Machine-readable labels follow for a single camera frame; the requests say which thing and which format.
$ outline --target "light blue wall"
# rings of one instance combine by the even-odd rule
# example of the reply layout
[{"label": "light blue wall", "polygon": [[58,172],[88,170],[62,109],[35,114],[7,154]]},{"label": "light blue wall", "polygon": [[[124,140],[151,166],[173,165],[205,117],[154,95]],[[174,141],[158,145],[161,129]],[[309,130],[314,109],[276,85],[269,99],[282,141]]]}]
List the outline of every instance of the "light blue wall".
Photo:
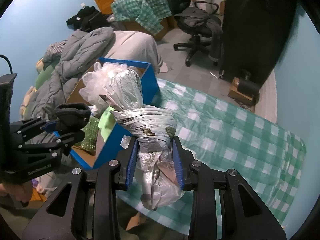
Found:
[{"label": "light blue wall", "polygon": [[283,223],[289,239],[320,194],[320,35],[300,5],[275,73],[278,123],[307,147],[300,187]]},{"label": "light blue wall", "polygon": [[[0,54],[6,55],[18,76],[14,82],[11,121],[19,118],[24,94],[34,85],[36,62],[51,43],[66,39],[73,30],[66,20],[81,9],[80,4],[97,5],[94,0],[14,0],[0,18]],[[9,68],[0,59],[0,75]]]}]

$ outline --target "open storage box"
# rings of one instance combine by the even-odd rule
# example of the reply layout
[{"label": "open storage box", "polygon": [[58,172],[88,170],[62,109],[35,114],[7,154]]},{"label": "open storage box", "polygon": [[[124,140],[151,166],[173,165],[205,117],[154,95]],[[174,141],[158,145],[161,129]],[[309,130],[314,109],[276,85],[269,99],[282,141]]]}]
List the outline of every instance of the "open storage box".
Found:
[{"label": "open storage box", "polygon": [[[99,61],[101,64],[105,62],[118,62],[122,64],[127,64],[128,67],[132,66],[138,68],[143,73],[141,77],[143,103],[146,105],[151,104],[154,95],[159,90],[159,86],[156,81],[156,77],[151,63],[110,58],[99,58],[97,61]],[[93,66],[87,70],[87,72],[91,71],[93,71]],[[70,94],[67,103],[81,102],[87,105],[91,105],[90,103],[86,102],[79,94],[79,90],[83,87],[85,87],[83,81],[80,80],[73,92]],[[78,163],[85,170],[99,168],[104,163],[116,158],[118,151],[122,149],[120,143],[124,135],[132,136],[131,133],[129,133],[126,129],[122,128],[119,124],[116,123],[107,141],[105,142],[101,152],[97,155],[97,157],[90,155],[86,151],[80,150],[75,147],[72,147],[70,154],[78,161]]]}]

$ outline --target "green checkered tablecloth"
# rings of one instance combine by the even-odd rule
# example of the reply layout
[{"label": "green checkered tablecloth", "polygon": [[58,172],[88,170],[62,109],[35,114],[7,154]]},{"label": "green checkered tablecloth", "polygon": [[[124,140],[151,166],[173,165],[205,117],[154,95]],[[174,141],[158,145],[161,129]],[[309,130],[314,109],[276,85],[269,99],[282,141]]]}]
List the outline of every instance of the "green checkered tablecloth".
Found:
[{"label": "green checkered tablecloth", "polygon": [[160,21],[171,16],[167,0],[115,0],[111,9],[116,21],[135,20],[153,35],[163,29]]},{"label": "green checkered tablecloth", "polygon": [[[304,142],[279,126],[197,90],[157,79],[160,92],[154,105],[174,111],[176,135],[194,150],[196,157],[212,169],[236,169],[270,208],[280,223],[284,221],[299,187],[306,154]],[[130,189],[117,195],[157,222],[188,234],[192,192],[174,204],[150,211],[140,201],[141,186],[134,181]],[[217,236],[222,237],[219,194]]]}]

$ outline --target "office chair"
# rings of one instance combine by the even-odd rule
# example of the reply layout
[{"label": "office chair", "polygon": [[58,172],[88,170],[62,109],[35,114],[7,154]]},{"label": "office chair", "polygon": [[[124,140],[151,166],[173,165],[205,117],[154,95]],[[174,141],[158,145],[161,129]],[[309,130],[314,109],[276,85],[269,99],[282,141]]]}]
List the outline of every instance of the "office chair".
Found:
[{"label": "office chair", "polygon": [[[168,0],[174,19],[177,21],[178,27],[185,33],[191,34],[192,37],[189,42],[177,43],[173,45],[174,50],[178,50],[179,47],[191,48],[186,58],[186,66],[191,65],[191,58],[199,50],[207,55],[210,55],[210,50],[206,48],[212,44],[212,41],[201,41],[201,37],[210,38],[214,35],[217,46],[214,49],[214,56],[210,55],[210,59],[214,61],[214,65],[218,64],[221,51],[221,20],[215,16],[219,9],[219,5],[212,2],[194,2],[195,7],[189,7],[191,0]],[[207,13],[205,10],[198,8],[198,3],[207,3],[216,6],[216,9],[212,13]],[[213,31],[208,25],[213,25],[216,28],[217,33]]]}]

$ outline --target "metal screw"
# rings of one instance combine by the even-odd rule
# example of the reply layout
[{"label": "metal screw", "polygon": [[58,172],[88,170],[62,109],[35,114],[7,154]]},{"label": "metal screw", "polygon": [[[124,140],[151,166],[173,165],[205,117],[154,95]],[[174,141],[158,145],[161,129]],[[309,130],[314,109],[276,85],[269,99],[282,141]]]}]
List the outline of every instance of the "metal screw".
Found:
[{"label": "metal screw", "polygon": [[236,176],[238,174],[238,172],[235,170],[235,169],[230,169],[228,171],[228,173],[231,175],[231,176]]},{"label": "metal screw", "polygon": [[72,170],[72,173],[73,173],[74,175],[78,175],[80,172],[81,172],[81,169],[80,169],[80,168],[74,168],[74,169]]},{"label": "metal screw", "polygon": [[193,161],[191,164],[195,167],[199,167],[201,165],[201,162],[200,161]]},{"label": "metal screw", "polygon": [[116,165],[118,165],[118,161],[117,160],[111,160],[111,161],[109,161],[109,165],[110,166],[116,166]]}]

